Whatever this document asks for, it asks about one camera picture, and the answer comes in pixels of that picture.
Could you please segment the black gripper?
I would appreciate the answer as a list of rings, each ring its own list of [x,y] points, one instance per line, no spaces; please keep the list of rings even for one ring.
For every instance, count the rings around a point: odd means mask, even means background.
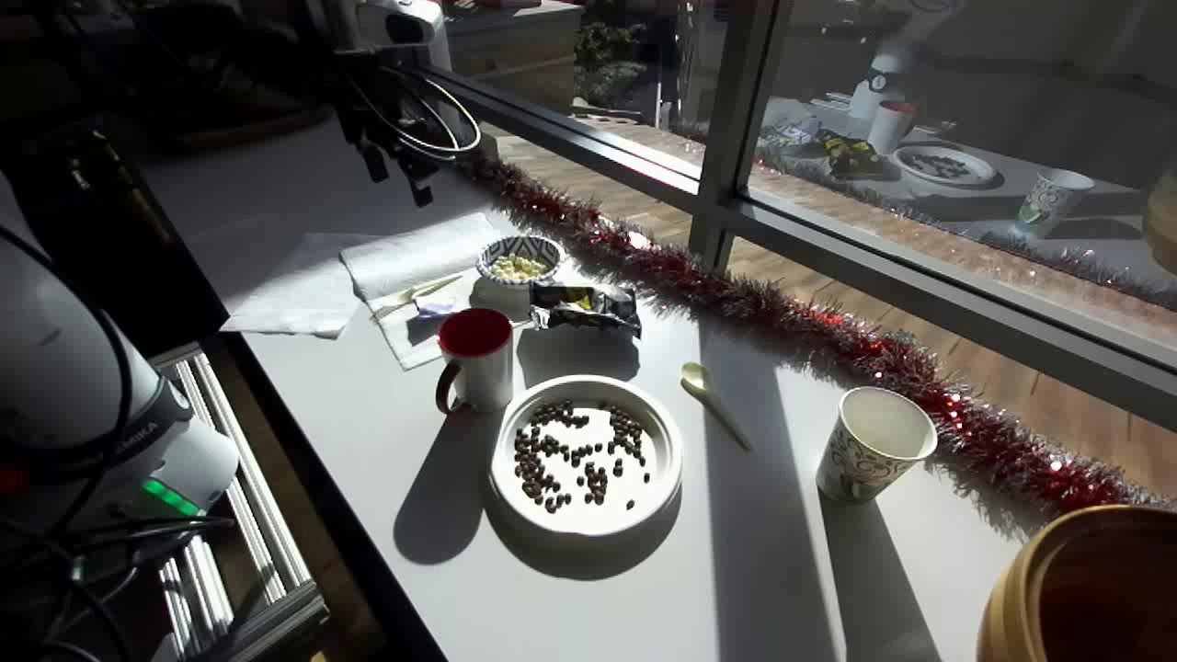
[[[362,152],[370,175],[392,180],[384,156],[403,156],[416,206],[432,206],[427,158],[447,156],[447,114],[440,83],[379,55],[338,55],[332,63],[332,91],[346,141]]]

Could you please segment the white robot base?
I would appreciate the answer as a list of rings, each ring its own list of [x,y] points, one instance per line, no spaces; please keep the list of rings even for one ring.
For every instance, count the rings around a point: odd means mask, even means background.
[[[238,470],[238,444],[80,299],[0,180],[0,516],[53,525],[200,516]]]

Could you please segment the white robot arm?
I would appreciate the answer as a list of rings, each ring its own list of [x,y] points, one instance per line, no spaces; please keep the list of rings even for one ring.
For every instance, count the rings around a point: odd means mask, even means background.
[[[329,28],[329,99],[372,180],[403,170],[416,206],[457,158],[460,129],[427,77],[441,12],[424,0],[321,0]]]

